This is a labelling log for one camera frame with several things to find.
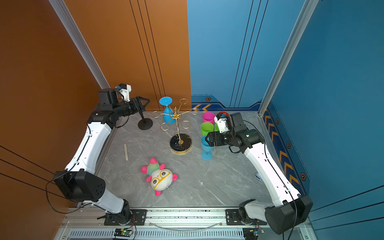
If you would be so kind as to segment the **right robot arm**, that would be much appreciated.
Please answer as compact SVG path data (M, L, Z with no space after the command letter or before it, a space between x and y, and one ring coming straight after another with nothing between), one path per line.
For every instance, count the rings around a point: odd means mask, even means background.
M278 235L305 222L313 201L310 196L301 195L278 167L266 146L266 137L257 129L248 129L240 113L217 114L214 120L219 130L208 133L205 141L211 147L238 147L256 168L272 199L273 204L268 207L256 200L244 202L239 208L243 220L266 222Z

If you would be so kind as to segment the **pink wine glass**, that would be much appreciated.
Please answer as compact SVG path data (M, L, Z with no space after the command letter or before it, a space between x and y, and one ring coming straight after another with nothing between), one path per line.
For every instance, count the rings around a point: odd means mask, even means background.
M215 124L215 117L216 115L211 112L204 112L202 116L204 123L211 123L213 125Z

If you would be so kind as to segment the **red wine glass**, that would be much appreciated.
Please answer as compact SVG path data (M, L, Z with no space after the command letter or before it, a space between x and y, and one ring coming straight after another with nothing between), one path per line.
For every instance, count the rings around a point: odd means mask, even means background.
M227 112L219 112L217 115L216 115L216 118L217 119L223 119L223 118L226 118L229 114Z

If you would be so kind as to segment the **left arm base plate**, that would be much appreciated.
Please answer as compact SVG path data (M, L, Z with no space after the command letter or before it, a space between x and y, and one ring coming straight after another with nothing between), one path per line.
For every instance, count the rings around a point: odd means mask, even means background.
M143 226L146 221L147 210L136 209L129 210L128 213L109 214L105 215L105 226Z

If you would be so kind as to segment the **light blue wine glass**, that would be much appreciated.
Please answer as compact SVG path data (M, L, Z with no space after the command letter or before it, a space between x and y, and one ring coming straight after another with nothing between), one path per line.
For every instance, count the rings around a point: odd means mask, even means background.
M202 153L201 153L202 159L205 161L211 160L213 157L212 150L214 149L214 147L210 147L210 145L206 141L206 136L202 136L201 138L201 148L202 148Z

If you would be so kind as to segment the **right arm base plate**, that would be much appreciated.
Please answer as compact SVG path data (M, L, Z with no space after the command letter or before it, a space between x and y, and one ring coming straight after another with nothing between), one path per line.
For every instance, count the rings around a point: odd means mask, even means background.
M235 225L261 225L266 226L267 222L251 219L246 214L246 211L243 208L239 209L226 209L226 221L227 225L235 226Z

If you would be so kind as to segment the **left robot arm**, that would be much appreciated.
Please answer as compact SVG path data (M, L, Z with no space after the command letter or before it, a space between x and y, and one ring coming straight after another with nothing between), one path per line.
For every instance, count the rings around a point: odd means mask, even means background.
M117 121L121 117L142 114L149 99L130 98L131 87L122 84L115 89L98 92L99 103L87 121L87 130L74 157L64 171L54 174L53 182L67 200L85 202L105 211L104 219L118 225L132 222L132 213L127 200L112 194L103 179L95 175L99 156Z

